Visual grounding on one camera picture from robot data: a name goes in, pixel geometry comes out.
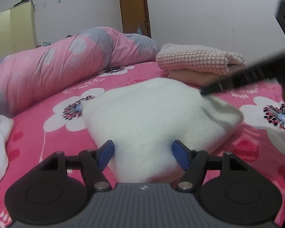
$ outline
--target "white logo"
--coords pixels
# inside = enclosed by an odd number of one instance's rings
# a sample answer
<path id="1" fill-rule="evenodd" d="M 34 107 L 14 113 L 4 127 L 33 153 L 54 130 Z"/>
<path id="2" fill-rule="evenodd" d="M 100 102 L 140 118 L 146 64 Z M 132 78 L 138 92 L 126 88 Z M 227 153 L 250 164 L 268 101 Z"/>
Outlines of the white logo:
<path id="1" fill-rule="evenodd" d="M 149 188 L 149 187 L 146 186 L 146 185 L 143 185 L 142 187 L 140 187 L 141 190 L 146 190 L 146 189 L 148 189 L 148 188 Z"/>

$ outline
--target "checkered sweater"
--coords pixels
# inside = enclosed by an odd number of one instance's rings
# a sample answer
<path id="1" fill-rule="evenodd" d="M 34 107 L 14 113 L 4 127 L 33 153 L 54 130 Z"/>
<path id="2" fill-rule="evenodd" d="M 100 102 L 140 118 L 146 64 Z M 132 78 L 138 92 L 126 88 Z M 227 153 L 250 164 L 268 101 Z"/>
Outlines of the checkered sweater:
<path id="1" fill-rule="evenodd" d="M 157 54 L 158 66 L 167 71 L 190 69 L 230 75 L 245 68 L 244 57 L 234 52 L 195 48 L 193 45 L 165 44 Z"/>

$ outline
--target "white wall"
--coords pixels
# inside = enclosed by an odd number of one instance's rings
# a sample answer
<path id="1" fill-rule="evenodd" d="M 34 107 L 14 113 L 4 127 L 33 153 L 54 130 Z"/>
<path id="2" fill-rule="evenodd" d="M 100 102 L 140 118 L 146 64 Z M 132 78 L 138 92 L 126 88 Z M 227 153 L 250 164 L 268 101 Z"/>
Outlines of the white wall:
<path id="1" fill-rule="evenodd" d="M 278 0 L 148 0 L 152 38 L 235 51 L 246 63 L 285 48 Z"/>
<path id="2" fill-rule="evenodd" d="M 20 0 L 0 0 L 0 12 Z M 108 26 L 122 32 L 119 0 L 33 0 L 37 41 L 54 43 L 68 34 Z"/>

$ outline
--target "brown door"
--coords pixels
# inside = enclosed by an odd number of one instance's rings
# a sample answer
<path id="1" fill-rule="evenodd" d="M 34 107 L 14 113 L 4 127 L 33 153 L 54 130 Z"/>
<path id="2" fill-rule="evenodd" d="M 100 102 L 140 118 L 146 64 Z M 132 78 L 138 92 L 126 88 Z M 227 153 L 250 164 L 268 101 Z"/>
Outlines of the brown door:
<path id="1" fill-rule="evenodd" d="M 151 37 L 147 0 L 120 0 L 124 33 L 137 33 Z"/>

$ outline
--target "metal screw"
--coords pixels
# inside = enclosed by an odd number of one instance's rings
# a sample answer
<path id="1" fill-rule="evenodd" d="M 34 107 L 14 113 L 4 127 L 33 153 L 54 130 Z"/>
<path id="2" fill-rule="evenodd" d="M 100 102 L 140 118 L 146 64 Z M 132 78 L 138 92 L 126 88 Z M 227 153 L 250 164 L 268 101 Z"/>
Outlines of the metal screw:
<path id="1" fill-rule="evenodd" d="M 104 190 L 109 187 L 107 182 L 97 182 L 94 184 L 95 189 Z"/>
<path id="2" fill-rule="evenodd" d="M 180 189 L 188 190 L 188 189 L 191 189 L 193 187 L 193 184 L 190 182 L 180 182 L 177 186 Z"/>

